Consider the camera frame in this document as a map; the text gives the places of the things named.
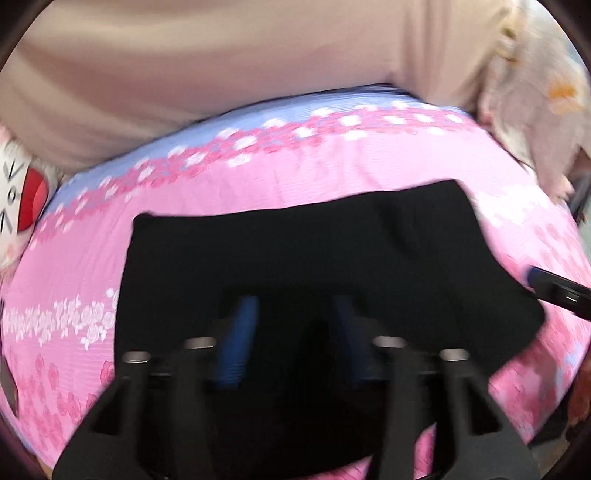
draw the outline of white flower pattern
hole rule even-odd
[[[542,189],[533,184],[507,186],[497,195],[476,193],[472,202],[476,214],[495,227],[502,227],[506,223],[521,226],[527,220],[529,212],[538,207],[546,210],[562,208],[552,204]]]
[[[234,158],[228,160],[228,165],[230,167],[237,167],[238,165],[243,165],[245,163],[250,162],[252,155],[250,153],[241,153]]]
[[[116,192],[117,192],[117,185],[113,185],[109,190],[106,191],[105,193],[105,198],[109,198],[112,197]]]
[[[443,130],[443,128],[439,128],[439,127],[429,127],[429,128],[427,128],[427,131],[431,135],[445,135],[445,130]]]
[[[185,160],[185,165],[188,167],[190,167],[191,165],[197,165],[197,164],[201,163],[204,158],[205,158],[205,153],[203,153],[203,152],[194,153],[187,160]]]
[[[428,116],[428,115],[423,115],[422,113],[417,113],[417,114],[415,115],[415,117],[417,118],[417,120],[418,120],[419,122],[422,122],[422,123],[424,123],[424,124],[430,124],[430,123],[433,123],[433,118],[431,118],[431,117],[430,117],[430,116]]]
[[[346,127],[355,127],[361,125],[359,115],[345,115],[340,119],[340,123]]]
[[[153,171],[154,171],[154,168],[153,167],[146,167],[146,168],[144,168],[141,172],[139,172],[138,181],[144,181],[150,175],[152,175],[152,172]]]
[[[172,148],[169,152],[168,152],[168,156],[172,157],[173,155],[180,155],[181,153],[183,153],[185,150],[187,149],[187,147],[185,147],[184,145],[178,145],[174,148]]]
[[[394,100],[392,102],[392,106],[394,108],[397,108],[398,110],[407,110],[408,109],[408,104],[406,102],[401,101],[401,100]]]
[[[347,133],[343,134],[343,138],[348,141],[355,141],[359,140],[360,138],[367,137],[367,133],[365,130],[350,130]]]
[[[446,117],[449,118],[455,124],[462,124],[462,123],[464,123],[464,120],[462,120],[457,115],[454,115],[453,113],[449,113],[448,115],[446,115]]]
[[[386,115],[384,117],[384,120],[390,122],[393,125],[404,125],[406,123],[406,120],[404,118],[400,118],[396,115]]]
[[[329,116],[331,113],[334,113],[335,111],[333,109],[327,108],[327,107],[323,107],[323,108],[318,108],[316,110],[314,110],[311,115],[312,116],[321,116],[321,117],[326,117]]]
[[[25,313],[10,309],[2,319],[3,335],[14,335],[17,342],[35,336],[40,346],[51,341],[54,335],[60,339],[73,333],[82,333],[80,343],[88,350],[98,341],[104,342],[115,327],[115,313],[119,290],[109,288],[103,301],[91,301],[82,305],[80,297],[53,303],[53,310],[41,310],[40,306],[26,309]]]
[[[250,147],[256,143],[256,137],[254,135],[248,135],[247,137],[241,138],[234,142],[234,150],[242,150],[243,148]]]
[[[233,134],[237,133],[238,129],[229,127],[222,130],[220,133],[217,134],[219,138],[223,138],[224,140],[230,138]]]
[[[299,138],[307,138],[307,137],[311,137],[312,135],[314,135],[316,133],[316,130],[314,128],[308,128],[308,127],[299,127],[295,129],[295,134],[299,137]]]
[[[271,118],[269,120],[267,120],[264,124],[263,127],[265,128],[281,128],[285,125],[285,120],[282,120],[281,118]]]
[[[76,212],[76,213],[79,213],[79,212],[80,212],[80,211],[81,211],[81,210],[84,208],[84,206],[86,205],[86,203],[87,203],[87,202],[88,202],[88,200],[86,200],[86,199],[83,199],[83,200],[81,200],[81,201],[78,203],[78,205],[76,205],[76,210],[75,210],[75,212]]]

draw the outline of light blue fabric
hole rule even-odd
[[[89,190],[99,187],[107,177],[123,176],[143,158],[165,157],[175,147],[188,145],[200,147],[214,139],[217,134],[228,128],[249,131],[261,128],[268,120],[279,118],[284,122],[303,122],[319,108],[329,108],[337,112],[349,112],[361,105],[373,105],[378,108],[391,108],[395,100],[404,101],[409,106],[424,105],[405,91],[390,85],[369,85],[351,89],[331,90],[311,93],[239,108],[224,115],[210,118],[191,125],[184,130],[155,140],[122,157],[105,162],[93,169],[79,173],[64,185],[48,205],[47,212],[54,212],[59,205],[68,205],[83,188]],[[461,112],[455,108],[451,111]]]

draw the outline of beige cushion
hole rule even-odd
[[[394,83],[471,108],[506,0],[54,0],[0,119],[74,173],[259,100]]]

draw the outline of bed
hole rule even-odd
[[[535,265],[591,287],[568,207],[552,204],[469,115],[381,85],[274,100],[190,126],[57,192],[2,285],[1,348],[18,416],[0,394],[2,414],[52,468],[113,376],[119,285],[139,213],[273,209],[443,179],[460,181],[491,251],[517,280]],[[569,389],[591,338],[590,324],[544,307],[537,340],[490,384],[526,442]],[[417,443],[417,476],[430,469],[432,435]],[[321,476],[361,479],[365,465]]]

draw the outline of pink rose pattern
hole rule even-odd
[[[103,387],[108,387],[115,376],[115,364],[113,362],[105,361],[103,368],[100,371],[100,384]]]
[[[50,447],[61,452],[85,413],[98,399],[99,392],[97,395],[89,393],[82,403],[72,392],[60,391],[59,369],[54,363],[46,368],[42,355],[35,359],[35,374],[24,376],[19,373],[17,357],[11,350],[8,358],[20,398],[18,422],[21,434],[39,455],[48,452]],[[97,380],[103,386],[108,385],[114,371],[113,362],[105,362]]]
[[[59,205],[55,211],[47,211],[40,227],[35,230],[31,247],[48,241],[58,232],[67,232],[73,222],[104,211],[110,202],[133,196],[139,189],[158,188],[174,183],[179,177],[196,177],[218,162],[228,162],[230,167],[239,165],[240,155],[318,147],[332,135],[355,135],[359,129],[364,136],[366,132],[394,135],[419,131],[433,135],[480,132],[476,122],[468,116],[439,108],[426,111],[423,106],[406,104],[382,109],[359,107],[349,112],[330,111],[305,121],[237,130],[228,136],[218,135],[200,147],[173,149],[163,157],[140,161],[120,177],[106,177],[99,188],[84,189],[76,201]]]

